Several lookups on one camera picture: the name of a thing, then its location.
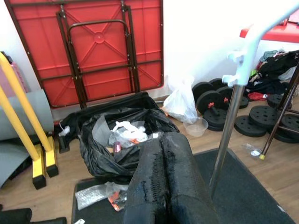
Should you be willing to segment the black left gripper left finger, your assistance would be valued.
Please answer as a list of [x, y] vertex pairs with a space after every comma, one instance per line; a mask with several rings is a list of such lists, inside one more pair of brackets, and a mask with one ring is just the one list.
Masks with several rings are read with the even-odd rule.
[[138, 166], [128, 186], [123, 223], [167, 223], [168, 196], [163, 149], [159, 139], [151, 139], [141, 148]]

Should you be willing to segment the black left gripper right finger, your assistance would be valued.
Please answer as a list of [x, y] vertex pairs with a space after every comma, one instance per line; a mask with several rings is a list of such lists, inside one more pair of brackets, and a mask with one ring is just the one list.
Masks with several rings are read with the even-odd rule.
[[218, 224], [206, 184], [187, 138], [168, 133], [161, 139], [169, 184], [171, 224]]

